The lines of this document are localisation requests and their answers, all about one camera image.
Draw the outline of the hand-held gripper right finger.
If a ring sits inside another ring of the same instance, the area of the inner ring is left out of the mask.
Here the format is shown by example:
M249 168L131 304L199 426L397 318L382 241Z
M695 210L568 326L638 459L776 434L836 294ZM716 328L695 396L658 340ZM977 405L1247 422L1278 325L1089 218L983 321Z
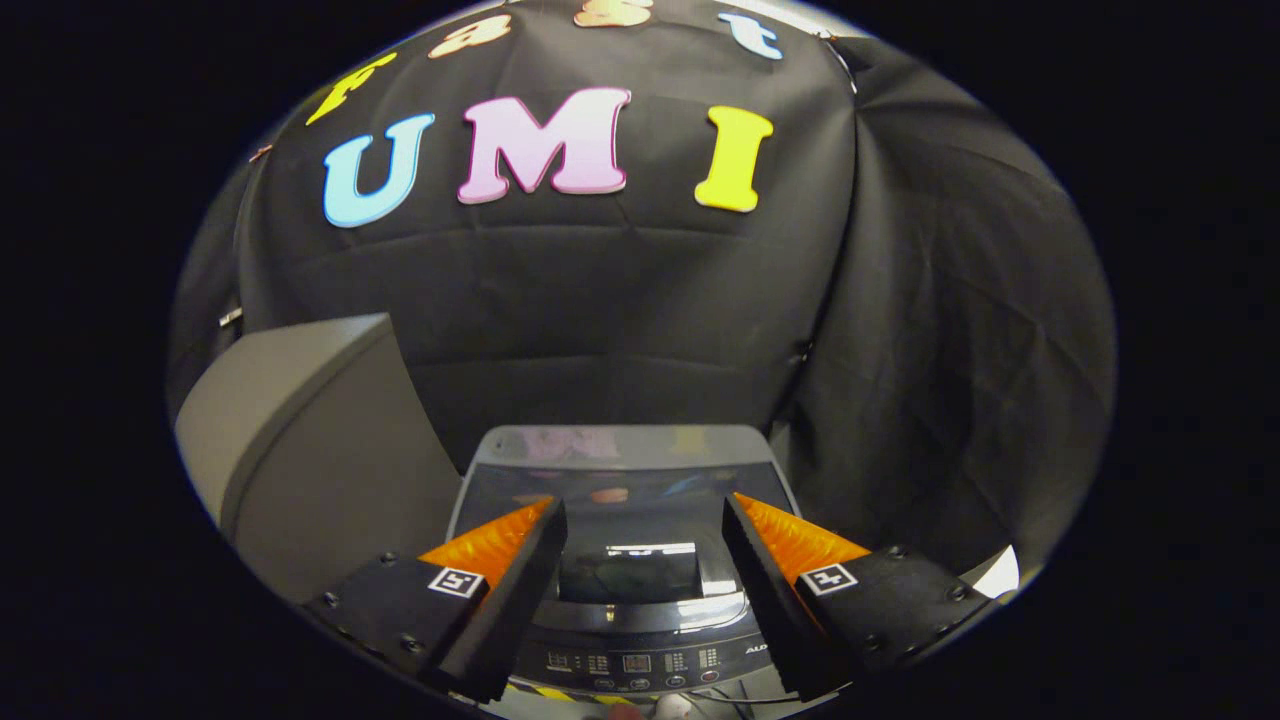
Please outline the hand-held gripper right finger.
M722 534L781 683L801 701L904 671L995 611L914 548L868 550L746 495L724 498Z

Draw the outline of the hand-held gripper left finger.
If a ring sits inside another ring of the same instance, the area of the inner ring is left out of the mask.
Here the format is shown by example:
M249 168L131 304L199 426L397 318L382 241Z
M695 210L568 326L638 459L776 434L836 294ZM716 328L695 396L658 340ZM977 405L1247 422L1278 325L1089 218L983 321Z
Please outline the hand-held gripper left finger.
M567 534L563 501L544 496L425 553L385 552L302 609L393 676L477 703L497 701Z

